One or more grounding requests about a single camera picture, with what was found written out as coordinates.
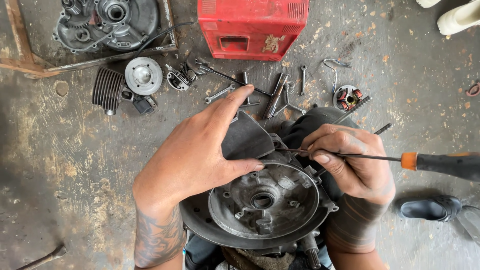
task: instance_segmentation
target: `spanner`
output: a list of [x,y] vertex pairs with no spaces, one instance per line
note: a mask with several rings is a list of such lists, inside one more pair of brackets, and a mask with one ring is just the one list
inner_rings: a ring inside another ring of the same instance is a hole
[[301,92],[300,95],[304,96],[305,95],[305,70],[307,69],[307,66],[302,66],[301,67]]
[[210,102],[212,102],[212,100],[216,99],[217,97],[223,95],[224,93],[226,93],[227,91],[229,90],[235,90],[235,85],[231,84],[228,88],[216,93],[215,95],[213,95],[212,97],[206,97],[205,100],[207,101],[207,104],[210,104]]

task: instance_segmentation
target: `stained floor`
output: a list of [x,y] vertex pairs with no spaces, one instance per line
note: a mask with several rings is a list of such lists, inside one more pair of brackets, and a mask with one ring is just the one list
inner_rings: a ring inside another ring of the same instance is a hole
[[[198,25],[179,29],[180,59],[172,53],[154,59],[176,67],[193,51],[229,75],[247,71],[251,82],[269,91],[283,70],[299,82],[305,64],[307,95],[296,92],[290,99],[308,109],[314,103],[332,106],[334,73],[321,60],[340,58],[353,68],[338,69],[339,85],[354,85],[373,97],[355,121],[370,131],[395,125],[383,135],[388,155],[479,151],[480,97],[464,93],[479,77],[478,28],[446,37],[436,26],[441,14],[466,2],[443,0],[424,9],[414,0],[315,0],[307,27],[281,62],[214,60]],[[20,3],[34,53],[55,65],[96,56],[73,56],[52,40],[58,1]],[[195,0],[172,0],[171,6],[176,23],[196,20]],[[0,57],[17,57],[3,3]],[[208,75],[186,92],[164,87],[155,94],[159,108],[153,114],[139,116],[121,106],[108,117],[91,104],[96,70],[41,80],[0,70],[1,269],[16,269],[59,243],[68,254],[38,270],[133,269],[135,175],[175,125],[204,109],[204,98],[230,83]],[[254,116],[267,103],[253,94],[257,100],[263,104],[249,110]],[[298,117],[285,110],[260,123],[274,131],[283,120]],[[480,207],[478,183],[391,167],[397,197],[449,194]],[[378,250],[388,269],[473,270],[480,260],[480,247],[457,220],[403,220],[391,209],[380,222]]]

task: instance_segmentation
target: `slipper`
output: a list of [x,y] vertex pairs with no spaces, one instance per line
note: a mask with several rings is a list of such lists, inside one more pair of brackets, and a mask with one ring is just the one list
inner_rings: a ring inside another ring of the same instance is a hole
[[456,218],[473,240],[480,245],[480,209],[465,205]]
[[399,217],[428,221],[451,221],[461,209],[460,200],[450,195],[404,198],[395,202],[395,210]]

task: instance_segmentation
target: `tattooed forearm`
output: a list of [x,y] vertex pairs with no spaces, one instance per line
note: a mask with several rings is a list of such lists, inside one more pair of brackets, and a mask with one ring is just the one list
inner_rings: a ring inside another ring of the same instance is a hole
[[165,221],[147,216],[137,208],[136,266],[149,268],[174,258],[183,249],[185,240],[178,205]]
[[344,194],[338,208],[329,216],[327,244],[348,253],[373,251],[378,221],[388,204],[378,205]]

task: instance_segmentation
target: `wooden frame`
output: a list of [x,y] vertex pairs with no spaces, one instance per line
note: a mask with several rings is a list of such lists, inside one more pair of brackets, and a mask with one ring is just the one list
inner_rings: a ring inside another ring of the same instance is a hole
[[[170,0],[159,0],[163,5],[163,12],[167,22],[167,27],[173,26],[173,16],[170,7]],[[111,63],[120,60],[127,60],[134,56],[135,52],[127,52],[119,55],[103,57],[95,60],[85,61],[76,64],[69,64],[60,67],[48,63],[42,58],[38,57],[30,50],[30,44],[28,43],[28,36],[25,29],[25,25],[22,20],[22,14],[18,6],[17,0],[5,0],[7,7],[7,14],[12,25],[13,38],[17,45],[19,60],[10,58],[0,58],[0,68],[7,68],[15,71],[25,73],[25,77],[31,79],[39,79],[45,77],[51,77],[58,75],[65,71],[80,70],[84,68],[94,67],[106,63]],[[167,37],[161,46],[145,49],[140,56],[150,56],[162,52],[169,52],[178,50],[177,37],[175,31],[171,30],[167,33]]]

